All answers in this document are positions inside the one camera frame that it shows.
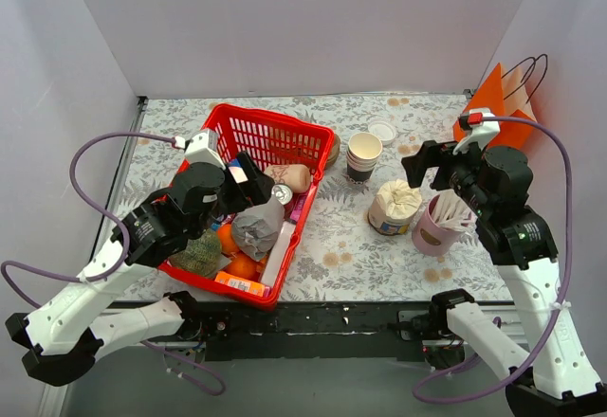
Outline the red plastic basket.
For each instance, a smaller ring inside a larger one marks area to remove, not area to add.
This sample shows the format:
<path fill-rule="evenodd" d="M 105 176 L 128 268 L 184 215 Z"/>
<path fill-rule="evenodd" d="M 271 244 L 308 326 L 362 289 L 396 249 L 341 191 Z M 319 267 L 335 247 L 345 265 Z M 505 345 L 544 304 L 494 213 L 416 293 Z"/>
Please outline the red plastic basket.
<path fill-rule="evenodd" d="M 220 158 L 216 234 L 221 263 L 199 241 L 160 269 L 175 280 L 271 311 L 275 308 L 306 217 L 323 177 L 333 132 L 324 126 L 265 110 L 219 104 L 194 137 L 176 176 L 195 162 Z"/>

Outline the stack of paper cups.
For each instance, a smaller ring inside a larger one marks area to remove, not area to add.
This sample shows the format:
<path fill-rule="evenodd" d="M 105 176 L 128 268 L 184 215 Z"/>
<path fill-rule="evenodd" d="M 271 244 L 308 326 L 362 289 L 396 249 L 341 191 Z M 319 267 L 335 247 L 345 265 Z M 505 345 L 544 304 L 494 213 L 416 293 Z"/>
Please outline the stack of paper cups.
<path fill-rule="evenodd" d="M 356 184 L 366 182 L 372 175 L 383 152 L 380 139 L 371 133 L 356 133 L 347 144 L 346 173 Z"/>

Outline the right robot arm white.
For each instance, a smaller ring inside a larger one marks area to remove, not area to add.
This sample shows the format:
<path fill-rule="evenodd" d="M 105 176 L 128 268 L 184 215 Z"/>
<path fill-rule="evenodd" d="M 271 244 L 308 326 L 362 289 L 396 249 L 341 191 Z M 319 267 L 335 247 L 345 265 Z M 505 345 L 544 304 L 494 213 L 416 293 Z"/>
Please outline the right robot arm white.
<path fill-rule="evenodd" d="M 401 160 L 408 183 L 453 190 L 476 215 L 475 230 L 508 288 L 535 358 L 512 341 L 463 289 L 432 297 L 431 331 L 455 335 L 502 380 L 516 416 L 589 416 L 606 409 L 606 385 L 586 356 L 559 292 L 558 250 L 546 221 L 527 205 L 533 173 L 525 154 L 507 146 L 459 154 L 453 142 L 426 141 Z"/>

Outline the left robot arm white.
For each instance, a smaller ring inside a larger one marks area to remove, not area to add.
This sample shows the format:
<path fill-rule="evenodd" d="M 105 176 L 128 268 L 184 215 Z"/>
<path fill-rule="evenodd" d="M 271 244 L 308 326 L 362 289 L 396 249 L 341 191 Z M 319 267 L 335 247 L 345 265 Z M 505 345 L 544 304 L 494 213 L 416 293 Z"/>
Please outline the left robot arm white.
<path fill-rule="evenodd" d="M 67 385 L 97 361 L 124 347 L 158 336 L 195 339 L 202 328 L 195 299 L 169 293 L 147 306 L 114 315 L 105 310 L 135 281 L 199 238 L 220 215 L 266 203 L 274 181 L 248 154 L 237 160 L 246 179 L 210 163 L 190 163 L 172 184 L 152 192 L 115 227 L 97 256 L 75 281 L 46 304 L 6 321 L 11 340 L 26 349 L 29 377 Z"/>

